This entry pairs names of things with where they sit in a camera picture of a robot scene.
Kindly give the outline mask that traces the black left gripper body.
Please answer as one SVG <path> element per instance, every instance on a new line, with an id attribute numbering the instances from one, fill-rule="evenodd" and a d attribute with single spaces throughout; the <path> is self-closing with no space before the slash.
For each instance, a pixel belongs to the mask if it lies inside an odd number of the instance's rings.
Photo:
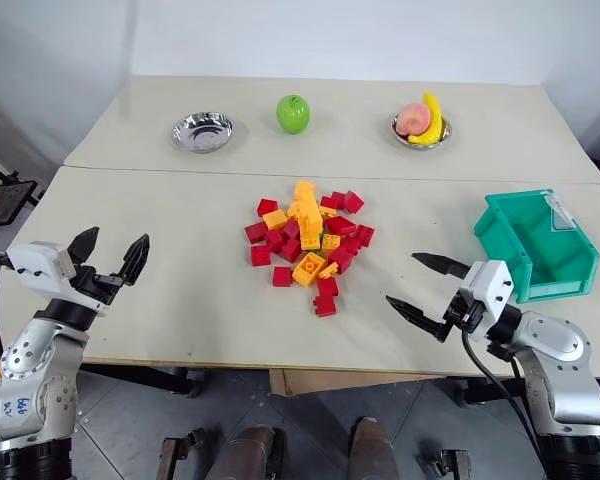
<path id="1" fill-rule="evenodd" d="M 70 284 L 81 294 L 80 301 L 75 300 L 81 316 L 104 316 L 124 282 L 119 274 L 102 275 L 94 267 L 82 265 Z"/>

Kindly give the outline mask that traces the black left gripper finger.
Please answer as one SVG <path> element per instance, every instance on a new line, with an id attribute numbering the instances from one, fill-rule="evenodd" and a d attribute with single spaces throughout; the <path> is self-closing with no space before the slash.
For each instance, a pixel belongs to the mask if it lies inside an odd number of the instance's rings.
<path id="1" fill-rule="evenodd" d="M 67 247 L 67 252 L 76 269 L 88 267 L 87 260 L 95 249 L 100 228 L 93 226 L 78 234 Z"/>
<path id="2" fill-rule="evenodd" d="M 143 234 L 128 248 L 120 270 L 112 275 L 114 287 L 133 286 L 146 265 L 150 249 L 148 234 Z"/>

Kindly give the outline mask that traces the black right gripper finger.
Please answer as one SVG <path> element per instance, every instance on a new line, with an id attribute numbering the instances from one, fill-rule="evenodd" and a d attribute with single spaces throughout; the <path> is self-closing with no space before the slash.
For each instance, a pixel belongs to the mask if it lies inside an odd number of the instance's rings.
<path id="1" fill-rule="evenodd" d="M 452 327 L 450 323 L 436 322 L 428 318 L 421 309 L 406 301 L 389 295 L 386 295 L 385 299 L 406 321 L 429 333 L 439 342 L 444 343 L 446 341 Z"/>
<path id="2" fill-rule="evenodd" d="M 440 274 L 452 275 L 459 279 L 464 279 L 470 270 L 468 265 L 443 255 L 414 252 L 411 257 Z"/>

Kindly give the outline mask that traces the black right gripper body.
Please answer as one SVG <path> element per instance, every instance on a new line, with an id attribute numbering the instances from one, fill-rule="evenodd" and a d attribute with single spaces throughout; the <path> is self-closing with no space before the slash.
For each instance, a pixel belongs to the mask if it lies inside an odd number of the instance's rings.
<path id="1" fill-rule="evenodd" d="M 484 315 L 484 303 L 470 298 L 466 300 L 457 291 L 448 305 L 443 319 L 447 324 L 458 327 L 462 331 L 475 331 Z"/>

